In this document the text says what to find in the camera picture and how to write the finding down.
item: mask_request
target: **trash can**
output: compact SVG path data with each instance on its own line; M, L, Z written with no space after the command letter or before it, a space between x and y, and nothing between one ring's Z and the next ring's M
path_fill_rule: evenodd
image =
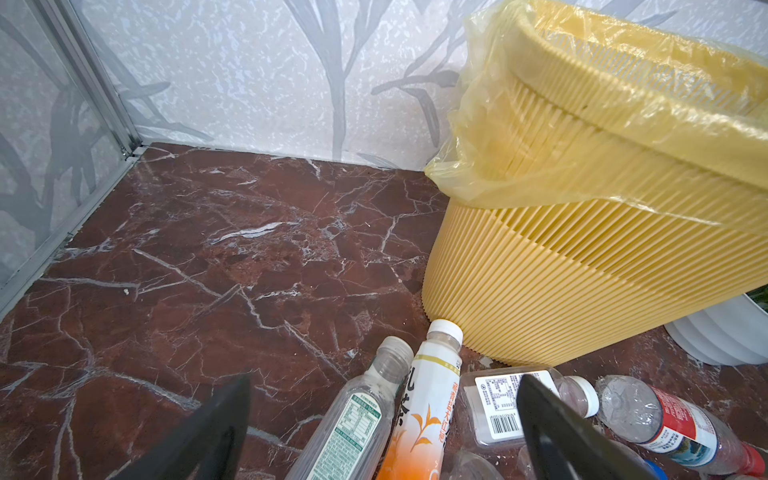
M557 365L768 283L768 68L547 0L465 23L430 319Z

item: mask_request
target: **bottle with red cap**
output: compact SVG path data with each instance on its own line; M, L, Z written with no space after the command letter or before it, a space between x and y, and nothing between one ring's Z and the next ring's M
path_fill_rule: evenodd
M765 473L763 453L701 407L630 376L609 375L595 387L600 420L624 440L710 475Z

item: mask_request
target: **reddish brown marble surface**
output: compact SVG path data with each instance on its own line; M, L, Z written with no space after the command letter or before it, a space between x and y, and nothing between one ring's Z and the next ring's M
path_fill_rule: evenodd
M155 144L0 323L0 478L109 478L242 372L239 476L282 478L385 336L425 338L445 205L416 172ZM640 376L768 447L768 370L702 366L662 329L561 371Z

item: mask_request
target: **barcode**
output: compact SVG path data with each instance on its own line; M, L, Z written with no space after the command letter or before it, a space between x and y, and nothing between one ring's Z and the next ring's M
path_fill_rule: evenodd
M494 433L517 432L520 429L514 415L491 415L490 419Z

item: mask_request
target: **bottle with green label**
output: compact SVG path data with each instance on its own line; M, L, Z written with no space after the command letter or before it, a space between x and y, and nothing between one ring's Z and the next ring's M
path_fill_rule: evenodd
M408 343L386 337L370 368L333 400L286 480L369 480L389 438L395 394L411 361Z

